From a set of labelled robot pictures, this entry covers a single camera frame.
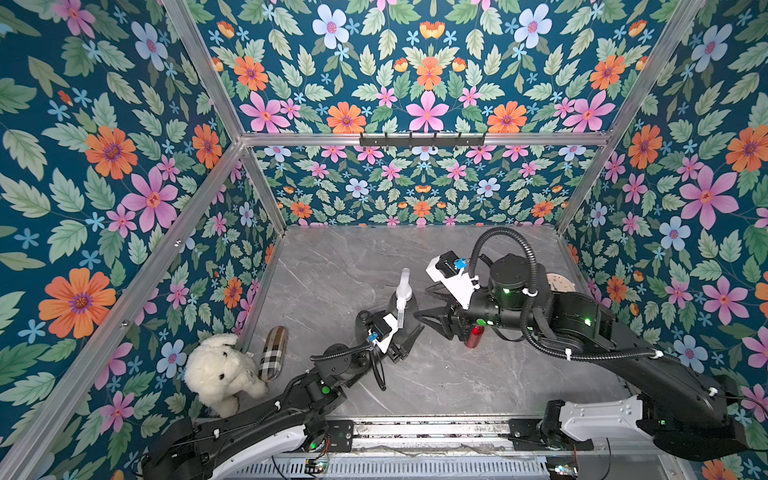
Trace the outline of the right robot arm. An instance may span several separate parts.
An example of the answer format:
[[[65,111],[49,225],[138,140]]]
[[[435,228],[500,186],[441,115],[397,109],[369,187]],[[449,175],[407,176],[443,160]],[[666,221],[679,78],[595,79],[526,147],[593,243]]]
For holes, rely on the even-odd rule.
[[[732,381],[665,355],[592,297],[553,290],[533,248],[514,229],[491,228],[468,257],[448,251],[426,272],[445,288],[446,305],[415,317],[446,339],[467,342],[479,328],[518,330],[544,355],[596,364],[637,389],[620,401],[549,402],[539,427],[544,443],[638,439],[694,462],[748,450],[744,426],[728,414],[737,399]]]

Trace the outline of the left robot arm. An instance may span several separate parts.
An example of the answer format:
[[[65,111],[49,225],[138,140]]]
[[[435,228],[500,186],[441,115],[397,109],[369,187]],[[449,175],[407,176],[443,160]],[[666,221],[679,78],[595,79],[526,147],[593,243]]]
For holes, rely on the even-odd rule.
[[[249,464],[283,453],[308,453],[320,461],[352,448],[351,420],[332,420],[347,391],[366,375],[386,386],[384,363],[407,358],[424,327],[413,312],[362,310],[356,343],[336,343],[311,356],[312,368],[284,391],[232,417],[185,421],[162,435],[140,461],[145,479],[224,479]]]

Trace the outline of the smoky spray bottle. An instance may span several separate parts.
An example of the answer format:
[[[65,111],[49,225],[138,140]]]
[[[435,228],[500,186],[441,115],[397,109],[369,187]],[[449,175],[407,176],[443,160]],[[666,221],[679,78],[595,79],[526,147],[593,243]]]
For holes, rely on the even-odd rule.
[[[373,313],[369,310],[361,310],[357,313],[354,324],[355,342],[357,344],[367,343],[370,335],[375,333],[373,318]]]
[[[398,328],[393,338],[393,342],[396,345],[402,346],[413,334],[419,336],[420,332],[424,329],[424,325],[415,318],[415,313],[419,310],[418,297],[413,293],[405,304],[403,326]]]

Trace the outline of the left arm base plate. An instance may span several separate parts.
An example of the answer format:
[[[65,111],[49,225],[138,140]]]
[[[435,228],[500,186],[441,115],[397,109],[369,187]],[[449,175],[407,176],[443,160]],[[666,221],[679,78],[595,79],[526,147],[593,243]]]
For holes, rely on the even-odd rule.
[[[302,444],[305,452],[352,451],[355,436],[355,422],[352,420],[329,420],[310,424],[306,428],[306,440]]]

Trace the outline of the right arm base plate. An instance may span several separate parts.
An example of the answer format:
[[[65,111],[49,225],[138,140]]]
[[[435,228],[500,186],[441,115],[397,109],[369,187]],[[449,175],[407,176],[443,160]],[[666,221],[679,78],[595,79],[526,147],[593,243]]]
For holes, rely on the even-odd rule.
[[[564,406],[563,400],[550,400],[542,417],[509,419],[506,438],[521,451],[593,451],[592,440],[574,440],[562,431],[559,416]]]

